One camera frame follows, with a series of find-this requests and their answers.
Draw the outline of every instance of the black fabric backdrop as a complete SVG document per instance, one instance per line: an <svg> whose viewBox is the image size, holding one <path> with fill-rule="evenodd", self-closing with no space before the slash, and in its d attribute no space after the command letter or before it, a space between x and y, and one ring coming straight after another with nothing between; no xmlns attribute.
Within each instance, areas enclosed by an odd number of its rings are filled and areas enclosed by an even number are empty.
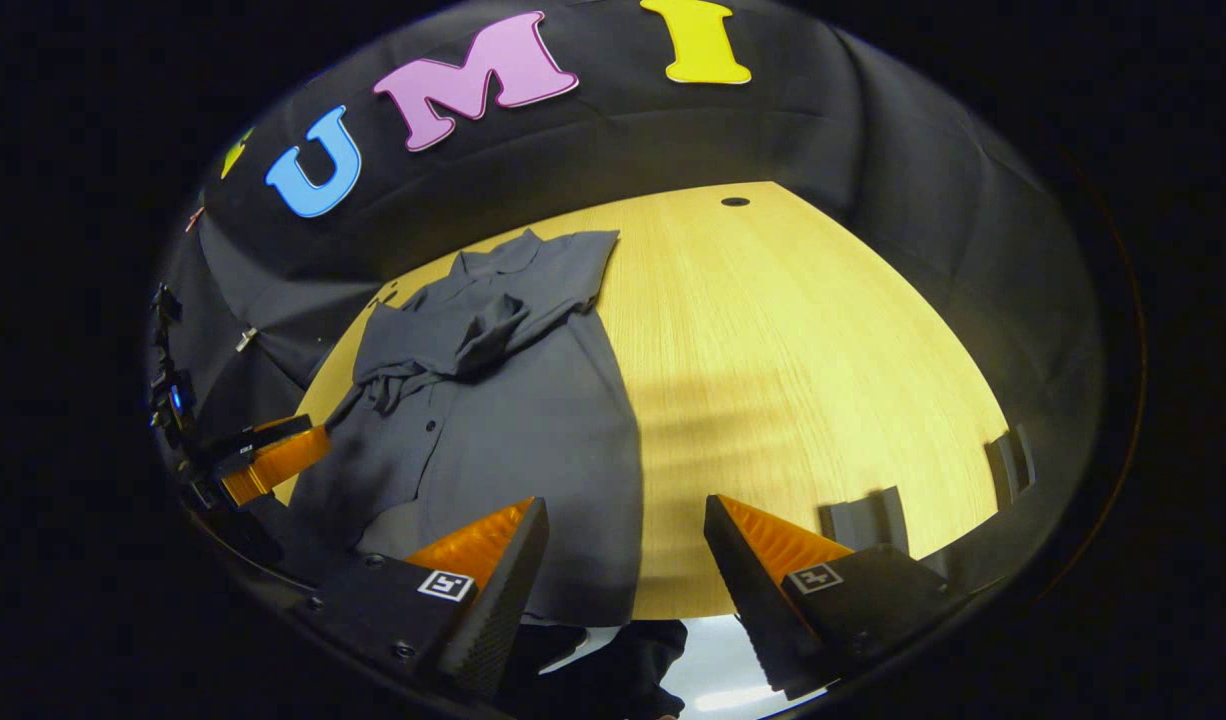
<svg viewBox="0 0 1226 720"><path fill-rule="evenodd" d="M256 347L305 388L331 339L394 275L564 211L772 179L913 282L964 339L1011 421L1056 395L1045 413L1060 413L1053 429L1070 435L1045 461L1083 460L1102 363L1094 293L1041 179L983 120L864 42L776 4L732 5L733 50L754 74L737 87L668 81L664 23L631 1L471 2L395 31L257 119L228 177L208 168L199 237L181 242L199 243L232 313L260 329ZM546 44L582 85L522 109L490 105L484 119L459 119L435 147L408 152L407 128L374 82L417 58L461 64L474 32L530 9L546 11ZM337 209L299 218L265 173L298 145L310 178L329 177L329 156L303 135L337 104L348 108L365 167ZM192 334L212 320L200 314L180 345L208 354L206 363L232 354L234 334ZM235 429L265 419L256 411L265 396L238 384L223 393L255 406L230 419Z"/></svg>
<svg viewBox="0 0 1226 720"><path fill-rule="evenodd" d="M130 359L204 158L418 6L0 5L0 716L403 714L202 552L139 450ZM829 715L1226 718L1226 9L819 10L971 108L1052 120L1121 222L1152 337L1134 469L1075 568ZM275 28L298 47L278 61Z"/></svg>

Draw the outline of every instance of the table surface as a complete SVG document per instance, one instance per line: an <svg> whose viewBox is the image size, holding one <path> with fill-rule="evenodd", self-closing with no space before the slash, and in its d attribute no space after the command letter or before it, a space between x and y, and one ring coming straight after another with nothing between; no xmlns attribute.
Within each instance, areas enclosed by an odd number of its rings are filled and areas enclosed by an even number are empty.
<svg viewBox="0 0 1226 720"><path fill-rule="evenodd" d="M640 424L633 618L736 611L701 532L710 493L818 530L819 505L897 486L912 557L996 511L984 444L1007 423L982 373L896 270L793 193L771 182L698 186L526 227L543 240L622 232L595 307ZM385 283L378 301L402 305L454 255ZM313 423L347 393L369 313L306 389L298 413ZM294 484L276 496L287 503Z"/></svg>

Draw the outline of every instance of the letter m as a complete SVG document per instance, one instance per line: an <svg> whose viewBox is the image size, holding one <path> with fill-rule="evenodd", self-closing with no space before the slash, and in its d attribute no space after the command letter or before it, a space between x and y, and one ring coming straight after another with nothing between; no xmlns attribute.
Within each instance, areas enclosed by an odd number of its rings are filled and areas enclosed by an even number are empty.
<svg viewBox="0 0 1226 720"><path fill-rule="evenodd" d="M413 152L425 150L457 126L452 118L435 114L433 101L472 120L484 117L492 74L501 83L501 108L528 105L577 87L577 76L563 72L537 36L543 17L535 10L481 29L462 67L421 59L380 79L374 92L390 94L408 123L405 146Z"/></svg>

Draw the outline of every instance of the yellow letter i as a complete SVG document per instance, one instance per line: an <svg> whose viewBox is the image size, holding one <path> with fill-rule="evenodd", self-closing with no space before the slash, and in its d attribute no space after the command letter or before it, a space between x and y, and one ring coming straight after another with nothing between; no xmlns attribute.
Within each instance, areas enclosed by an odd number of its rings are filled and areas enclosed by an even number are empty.
<svg viewBox="0 0 1226 720"><path fill-rule="evenodd" d="M676 61L667 65L668 79L723 85L752 81L752 70L737 64L725 32L725 18L732 10L704 0L641 0L640 6L667 20L676 49Z"/></svg>

